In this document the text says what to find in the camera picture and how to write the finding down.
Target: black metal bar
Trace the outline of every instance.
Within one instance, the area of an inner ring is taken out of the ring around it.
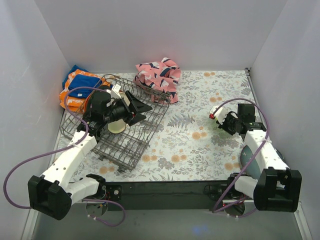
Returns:
[[[205,192],[206,186],[219,189],[226,180],[215,181],[156,181],[156,182],[108,182],[121,186],[120,200],[126,210],[182,210],[210,209],[215,204]],[[120,210],[110,204],[108,211]]]

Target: orange cloth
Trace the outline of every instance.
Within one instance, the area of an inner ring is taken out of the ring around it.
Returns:
[[[78,74],[89,76],[89,77],[100,78],[100,76],[98,76],[96,74],[86,72],[86,71],[81,71],[79,69],[70,73],[68,76],[68,80],[66,81],[66,83],[64,85],[64,90],[59,95],[60,106],[63,107],[64,109],[66,108],[66,106],[64,104],[64,100],[65,100],[67,93],[69,92],[68,87],[69,87],[70,83],[73,81],[73,79],[75,78],[75,76]],[[101,81],[102,81],[101,85],[110,86],[110,82],[106,81],[106,79],[104,77],[101,78]],[[85,101],[86,101],[85,98],[77,98],[77,97],[73,97],[73,96],[68,96],[66,99],[66,104],[71,111],[77,112],[79,110],[80,113],[84,113],[85,112],[85,109],[84,109],[84,102]]]

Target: pink cloth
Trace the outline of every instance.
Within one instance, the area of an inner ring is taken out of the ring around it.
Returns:
[[[171,59],[165,57],[161,62],[154,61],[136,65],[137,75],[133,82],[142,88],[151,88],[163,93],[169,92],[170,103],[178,102],[177,85],[181,76],[180,67]],[[158,99],[153,95],[153,102]]]

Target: floral patterned surface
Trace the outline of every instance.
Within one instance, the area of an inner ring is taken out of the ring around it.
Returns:
[[[133,79],[134,73],[117,74]],[[244,147],[209,118],[212,106],[232,98],[254,100],[245,71],[183,72],[177,87],[179,102],[172,104],[154,134],[150,147],[131,172],[118,172],[114,163],[90,152],[73,175],[78,181],[89,173],[107,181],[226,180],[240,170]],[[237,103],[226,107],[237,111]],[[69,141],[63,136],[58,147]]]

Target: white wall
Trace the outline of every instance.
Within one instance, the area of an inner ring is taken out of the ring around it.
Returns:
[[[69,65],[33,0],[0,0],[0,182],[26,158],[53,149],[62,117],[58,94]],[[49,157],[18,169],[9,196],[29,204],[27,182],[48,167]],[[0,239],[20,239],[28,210],[0,193]]]
[[[300,199],[313,239],[320,239],[319,26],[320,1],[288,0],[251,69],[272,141],[302,174]]]
[[[251,67],[287,0],[35,0],[70,65],[134,72]]]

